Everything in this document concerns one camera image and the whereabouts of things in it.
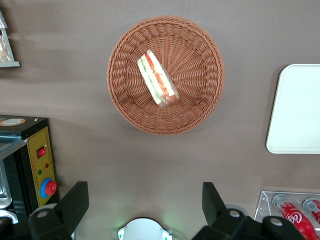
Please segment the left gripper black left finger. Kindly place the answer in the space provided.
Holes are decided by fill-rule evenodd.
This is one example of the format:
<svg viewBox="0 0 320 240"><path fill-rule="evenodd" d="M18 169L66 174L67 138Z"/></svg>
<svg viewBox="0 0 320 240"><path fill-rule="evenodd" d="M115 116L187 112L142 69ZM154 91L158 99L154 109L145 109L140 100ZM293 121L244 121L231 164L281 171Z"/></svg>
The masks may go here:
<svg viewBox="0 0 320 240"><path fill-rule="evenodd" d="M28 218L33 240L70 240L89 208L86 181L78 181L52 208L37 209Z"/></svg>

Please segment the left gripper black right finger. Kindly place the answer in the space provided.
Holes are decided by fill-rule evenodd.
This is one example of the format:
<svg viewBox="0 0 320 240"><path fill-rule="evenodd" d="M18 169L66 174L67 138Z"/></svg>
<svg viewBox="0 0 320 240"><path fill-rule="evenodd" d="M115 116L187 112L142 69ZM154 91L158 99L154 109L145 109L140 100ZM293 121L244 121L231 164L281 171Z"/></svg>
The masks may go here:
<svg viewBox="0 0 320 240"><path fill-rule="evenodd" d="M212 182L202 185L202 211L207 225L194 240L303 240L304 236L287 219L267 216L262 222L242 211L227 208Z"/></svg>

